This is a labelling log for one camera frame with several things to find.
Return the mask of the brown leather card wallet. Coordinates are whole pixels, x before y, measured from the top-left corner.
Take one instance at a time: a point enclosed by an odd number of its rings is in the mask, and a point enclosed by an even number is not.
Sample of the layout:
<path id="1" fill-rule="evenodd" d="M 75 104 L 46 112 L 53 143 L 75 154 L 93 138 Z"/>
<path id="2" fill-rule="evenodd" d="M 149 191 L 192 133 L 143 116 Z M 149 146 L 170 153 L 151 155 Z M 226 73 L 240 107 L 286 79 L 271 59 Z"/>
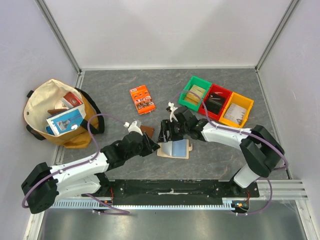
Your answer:
<path id="1" fill-rule="evenodd" d="M 146 133 L 149 138 L 152 138 L 155 132 L 155 129 L 151 126 L 141 125 L 140 129 L 143 133 Z"/>

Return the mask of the beige card holder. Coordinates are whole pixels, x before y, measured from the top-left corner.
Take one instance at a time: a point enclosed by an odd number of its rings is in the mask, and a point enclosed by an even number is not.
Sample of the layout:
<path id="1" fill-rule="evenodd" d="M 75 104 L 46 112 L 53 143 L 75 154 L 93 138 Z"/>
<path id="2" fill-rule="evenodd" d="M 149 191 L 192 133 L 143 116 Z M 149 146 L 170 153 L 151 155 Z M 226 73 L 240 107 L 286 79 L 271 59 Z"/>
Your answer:
<path id="1" fill-rule="evenodd" d="M 188 139 L 159 143 L 159 145 L 157 156 L 163 158 L 188 159 L 193 150 L 193 145 Z"/>

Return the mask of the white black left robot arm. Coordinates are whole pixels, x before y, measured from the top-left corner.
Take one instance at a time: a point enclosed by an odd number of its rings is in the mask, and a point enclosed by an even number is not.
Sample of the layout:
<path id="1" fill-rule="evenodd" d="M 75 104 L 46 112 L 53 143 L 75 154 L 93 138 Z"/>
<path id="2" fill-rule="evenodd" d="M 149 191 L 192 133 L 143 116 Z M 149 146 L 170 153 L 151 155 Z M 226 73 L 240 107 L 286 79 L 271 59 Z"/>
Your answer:
<path id="1" fill-rule="evenodd" d="M 129 159 L 151 155 L 160 148 L 145 132 L 132 131 L 95 154 L 63 165 L 37 164 L 21 184 L 22 207 L 41 213 L 55 202 L 76 195 L 106 196 L 110 184 L 105 172 L 119 168 Z"/>

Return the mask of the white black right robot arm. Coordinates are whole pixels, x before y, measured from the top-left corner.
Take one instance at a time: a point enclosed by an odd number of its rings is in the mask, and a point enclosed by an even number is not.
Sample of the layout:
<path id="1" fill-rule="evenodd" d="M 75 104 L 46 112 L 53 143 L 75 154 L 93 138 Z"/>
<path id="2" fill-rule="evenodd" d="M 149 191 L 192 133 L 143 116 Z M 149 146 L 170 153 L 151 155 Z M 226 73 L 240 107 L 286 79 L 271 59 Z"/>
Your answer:
<path id="1" fill-rule="evenodd" d="M 221 125 L 207 118 L 197 117 L 187 107 L 169 106 L 169 119 L 160 123 L 158 142 L 161 144 L 183 140 L 220 143 L 242 152 L 246 164 L 233 177 L 229 191 L 235 197 L 242 196 L 247 187 L 259 178 L 268 178 L 285 151 L 262 125 L 254 128 L 236 128 Z"/>

